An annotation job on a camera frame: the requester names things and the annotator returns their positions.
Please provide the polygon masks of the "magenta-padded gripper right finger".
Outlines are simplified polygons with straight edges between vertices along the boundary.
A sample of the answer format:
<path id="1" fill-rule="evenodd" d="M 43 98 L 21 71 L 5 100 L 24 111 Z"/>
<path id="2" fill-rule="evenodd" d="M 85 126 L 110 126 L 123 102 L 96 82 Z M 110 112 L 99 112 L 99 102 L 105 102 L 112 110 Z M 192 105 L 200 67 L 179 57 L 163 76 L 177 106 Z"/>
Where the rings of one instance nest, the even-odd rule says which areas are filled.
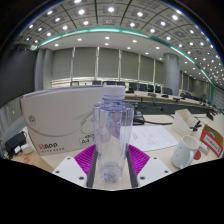
<path id="1" fill-rule="evenodd" d="M 132 145 L 128 146 L 126 157 L 133 188 L 143 187 L 171 174 L 170 169 L 158 157 L 150 157 Z"/>

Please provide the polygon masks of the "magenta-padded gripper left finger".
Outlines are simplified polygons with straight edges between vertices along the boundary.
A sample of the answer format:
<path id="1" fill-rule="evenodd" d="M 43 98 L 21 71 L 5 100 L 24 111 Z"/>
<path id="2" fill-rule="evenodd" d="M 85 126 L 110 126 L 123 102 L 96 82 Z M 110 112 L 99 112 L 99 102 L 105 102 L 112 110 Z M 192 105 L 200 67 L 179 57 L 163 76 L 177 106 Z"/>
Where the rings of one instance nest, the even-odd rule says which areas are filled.
<path id="1" fill-rule="evenodd" d="M 95 178 L 97 151 L 88 147 L 75 157 L 67 156 L 53 174 L 78 186 L 92 188 Z"/>

